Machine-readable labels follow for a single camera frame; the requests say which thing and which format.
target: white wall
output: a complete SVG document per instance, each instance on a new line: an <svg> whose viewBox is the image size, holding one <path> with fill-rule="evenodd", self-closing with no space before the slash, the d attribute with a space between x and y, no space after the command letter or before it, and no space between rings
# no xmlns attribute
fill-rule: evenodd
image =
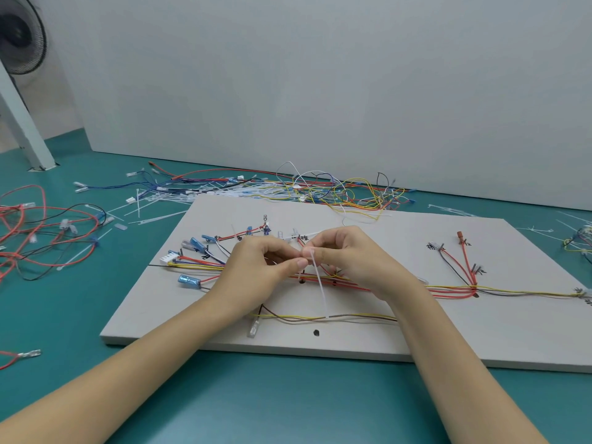
<svg viewBox="0 0 592 444"><path fill-rule="evenodd" d="M97 151L592 208L592 0L40 0Z"/></svg>
<svg viewBox="0 0 592 444"><path fill-rule="evenodd" d="M43 138L51 138L82 127L72 91L50 36L50 48L41 68L15 76L31 117ZM10 130L0 118L0 153L17 148Z"/></svg>

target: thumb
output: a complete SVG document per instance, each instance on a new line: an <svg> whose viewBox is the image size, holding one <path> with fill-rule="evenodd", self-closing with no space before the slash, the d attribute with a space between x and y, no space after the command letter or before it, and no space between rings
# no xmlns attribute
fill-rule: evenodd
<svg viewBox="0 0 592 444"><path fill-rule="evenodd" d="M302 249L302 256L306 257L310 262L313 261L313 253L316 264L326 263L327 265L338 266L339 268L347 266L344 264L342 249L312 246L307 246Z"/></svg>
<svg viewBox="0 0 592 444"><path fill-rule="evenodd" d="M276 273L278 279L283 280L287 277L290 277L291 275L296 274L307 266L307 259L298 257L296 259L283 261L282 263L278 263L277 265L271 266L270 268L272 268Z"/></svg>

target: white board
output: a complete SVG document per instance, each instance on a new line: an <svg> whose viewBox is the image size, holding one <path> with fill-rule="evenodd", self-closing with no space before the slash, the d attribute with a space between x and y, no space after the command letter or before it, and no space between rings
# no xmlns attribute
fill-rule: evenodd
<svg viewBox="0 0 592 444"><path fill-rule="evenodd" d="M592 209L592 0L39 2L95 151Z"/></svg>
<svg viewBox="0 0 592 444"><path fill-rule="evenodd" d="M231 235L233 226L238 231L262 224L264 214L268 216L272 234L281 230L286 237L292 228L307 233L338 227L342 223L340 214L322 205L202 195L154 256L152 264L159 264L159 257L169 249L178 249L182 240L202 234ZM354 224L354 217L348 215L345 223ZM470 261L486 268L487 273L478 278L482 285L545 292L583 288L505 220L386 212L376 223L359 225L396 260L431 285L462 285L438 252L426 247L429 241L445 243L450 253L461 257L460 246L455 245L458 243L456 232L460 230L472 245L468 248ZM234 243L227 240L224 245L232 247ZM147 267L101 332L105 343L128 344L200 298L202 292L177 283L180 273L191 274L191 270ZM331 314L392 315L388 305L370 293L325 287ZM481 295L439 302L473 350L489 366L592 372L592 347L589 345L592 306L583 299ZM278 314L324 315L319 286L313 282L300 284L289 279L278 286L265 304ZM251 339L247 338L251 319L245 318L213 337L203 348L410 360L409 349L396 324L356 321L285 324L266 319ZM319 331L319 336L313 334L315 330Z"/></svg>

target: teal floor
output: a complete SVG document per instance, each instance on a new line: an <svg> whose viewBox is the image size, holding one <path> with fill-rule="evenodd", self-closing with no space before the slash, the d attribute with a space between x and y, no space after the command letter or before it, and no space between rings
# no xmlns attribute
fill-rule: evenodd
<svg viewBox="0 0 592 444"><path fill-rule="evenodd" d="M148 168L147 158L92 152L82 130L48 145L60 166L44 173L27 171L20 150L0 154L0 192L33 183L45 188L49 205L88 202L113 209L135 190L74 193L72 182L126 183L126 173ZM173 173L207 168L155 162ZM225 176L236 174L228 171ZM40 202L34 192L30 196L19 201ZM558 220L574 228L584 223L565 214L592 221L592 212L427 192L412 197L416 203L405 210L442 213L428 207L432 204L505 218L517 228L552 230L545 233L554 238L521 232L583 285L592 286L592 265L579 253L563 251L557 239L573 233ZM170 204L157 203L143 209L142 216L182 210ZM79 265L37 282L24 282L16 274L2 282L0 349L41 348L43 355L0 371L0 420L118 350L103 345L99 332L180 219L113 230ZM590 442L592 375L491 372L550 442ZM448 438L412 364L200 351L109 442L251 441L423 444Z"/></svg>

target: white pole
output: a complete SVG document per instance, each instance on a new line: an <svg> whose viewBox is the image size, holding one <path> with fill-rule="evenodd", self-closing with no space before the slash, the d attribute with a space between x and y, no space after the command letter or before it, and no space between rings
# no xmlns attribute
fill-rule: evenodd
<svg viewBox="0 0 592 444"><path fill-rule="evenodd" d="M0 64L0 115L18 146L25 152L31 167L37 170L49 170L56 166L53 156L2 64Z"/></svg>

